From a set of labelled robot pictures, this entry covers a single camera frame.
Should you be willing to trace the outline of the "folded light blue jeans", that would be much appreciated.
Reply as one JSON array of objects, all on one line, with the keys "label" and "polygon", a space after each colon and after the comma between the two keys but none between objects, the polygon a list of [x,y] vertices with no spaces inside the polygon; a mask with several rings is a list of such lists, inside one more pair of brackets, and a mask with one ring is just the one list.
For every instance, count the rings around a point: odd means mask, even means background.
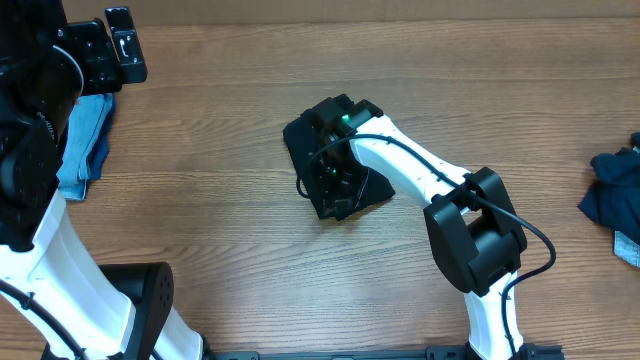
[{"label": "folded light blue jeans", "polygon": [[83,201],[89,185],[102,176],[109,155],[108,134],[116,111],[115,94],[82,96],[68,123],[63,163],[57,172],[65,199]]}]

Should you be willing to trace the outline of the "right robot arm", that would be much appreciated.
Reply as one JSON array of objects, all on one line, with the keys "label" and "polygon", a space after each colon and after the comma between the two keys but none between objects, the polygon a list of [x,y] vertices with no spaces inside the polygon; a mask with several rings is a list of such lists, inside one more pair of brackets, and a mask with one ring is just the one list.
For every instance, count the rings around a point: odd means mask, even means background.
[{"label": "right robot arm", "polygon": [[365,206],[378,176],[400,187],[423,209],[440,272],[464,295],[469,356],[525,358],[513,295],[527,240],[501,178],[438,158],[367,100],[330,97],[305,114],[318,146],[305,186],[323,213]]}]

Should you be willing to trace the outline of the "dark navy garment pile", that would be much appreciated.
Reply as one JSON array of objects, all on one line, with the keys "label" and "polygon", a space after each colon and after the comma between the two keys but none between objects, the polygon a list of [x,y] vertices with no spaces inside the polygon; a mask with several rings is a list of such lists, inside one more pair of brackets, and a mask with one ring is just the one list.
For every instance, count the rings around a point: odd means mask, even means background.
[{"label": "dark navy garment pile", "polygon": [[596,180],[588,188],[579,210],[594,223],[639,241],[639,133],[631,147],[594,156],[590,165]]}]

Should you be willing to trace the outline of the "black garment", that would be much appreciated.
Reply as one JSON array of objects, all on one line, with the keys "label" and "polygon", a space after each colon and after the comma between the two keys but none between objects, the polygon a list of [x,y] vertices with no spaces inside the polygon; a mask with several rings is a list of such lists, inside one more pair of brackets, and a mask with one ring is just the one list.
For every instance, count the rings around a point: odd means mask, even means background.
[{"label": "black garment", "polygon": [[[296,170],[296,174],[300,177],[301,183],[305,186],[307,198],[314,206],[318,218],[321,220],[335,218],[323,215],[323,206],[320,196],[317,194],[317,191],[313,186],[311,165],[308,166],[311,157],[321,148],[318,134],[312,127],[312,112],[310,109],[303,112],[299,118],[284,128],[283,138]],[[383,203],[395,195],[395,190],[383,175],[370,168],[367,169],[369,170],[369,178],[364,189],[362,203],[356,212],[361,211],[366,207]]]}]

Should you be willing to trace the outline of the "light denim fabric piece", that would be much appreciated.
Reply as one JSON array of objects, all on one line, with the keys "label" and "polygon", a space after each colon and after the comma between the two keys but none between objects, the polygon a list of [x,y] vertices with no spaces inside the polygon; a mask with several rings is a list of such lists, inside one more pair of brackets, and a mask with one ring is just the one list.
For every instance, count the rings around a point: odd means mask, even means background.
[{"label": "light denim fabric piece", "polygon": [[620,231],[614,232],[614,254],[628,263],[638,268],[640,266],[640,247]]}]

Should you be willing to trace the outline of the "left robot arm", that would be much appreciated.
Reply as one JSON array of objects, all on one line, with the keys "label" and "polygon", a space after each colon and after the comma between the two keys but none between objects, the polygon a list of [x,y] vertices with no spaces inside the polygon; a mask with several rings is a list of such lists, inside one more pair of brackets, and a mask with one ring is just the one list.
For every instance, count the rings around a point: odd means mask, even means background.
[{"label": "left robot arm", "polygon": [[1,294],[44,336],[46,359],[212,357],[174,308],[170,266],[97,264],[59,189],[78,100],[146,77],[127,7],[72,23],[59,0],[2,3]]}]

